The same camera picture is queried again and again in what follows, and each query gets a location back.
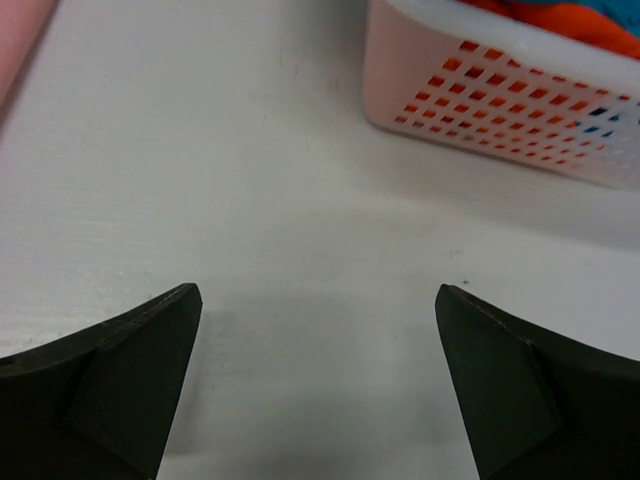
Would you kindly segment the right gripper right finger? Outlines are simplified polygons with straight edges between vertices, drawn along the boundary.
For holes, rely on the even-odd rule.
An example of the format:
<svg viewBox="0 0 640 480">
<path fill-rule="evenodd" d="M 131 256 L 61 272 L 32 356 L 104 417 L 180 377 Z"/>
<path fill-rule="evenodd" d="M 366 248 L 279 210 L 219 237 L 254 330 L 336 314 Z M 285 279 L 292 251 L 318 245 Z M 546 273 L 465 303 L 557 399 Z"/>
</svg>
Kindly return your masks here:
<svg viewBox="0 0 640 480">
<path fill-rule="evenodd" d="M 638 361 L 452 285 L 435 315 L 480 478 L 638 478 Z"/>
</svg>

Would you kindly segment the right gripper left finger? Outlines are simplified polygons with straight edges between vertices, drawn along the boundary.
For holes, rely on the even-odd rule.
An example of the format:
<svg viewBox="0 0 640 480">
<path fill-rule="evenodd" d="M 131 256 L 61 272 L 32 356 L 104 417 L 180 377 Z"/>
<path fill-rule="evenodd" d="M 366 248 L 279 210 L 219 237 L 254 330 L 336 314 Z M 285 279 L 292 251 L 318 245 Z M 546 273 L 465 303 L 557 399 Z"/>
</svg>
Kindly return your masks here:
<svg viewBox="0 0 640 480">
<path fill-rule="evenodd" d="M 156 478 L 201 312 L 185 283 L 2 358 L 2 478 Z"/>
</svg>

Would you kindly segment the pink t shirt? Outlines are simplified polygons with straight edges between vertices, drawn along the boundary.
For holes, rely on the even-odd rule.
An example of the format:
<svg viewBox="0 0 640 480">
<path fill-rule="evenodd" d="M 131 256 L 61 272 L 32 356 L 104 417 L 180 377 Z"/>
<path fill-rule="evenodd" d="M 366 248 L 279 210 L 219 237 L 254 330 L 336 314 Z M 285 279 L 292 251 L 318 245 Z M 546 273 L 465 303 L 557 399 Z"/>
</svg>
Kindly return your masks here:
<svg viewBox="0 0 640 480">
<path fill-rule="evenodd" d="M 13 107 L 37 45 L 59 1 L 1 1 L 1 126 Z"/>
</svg>

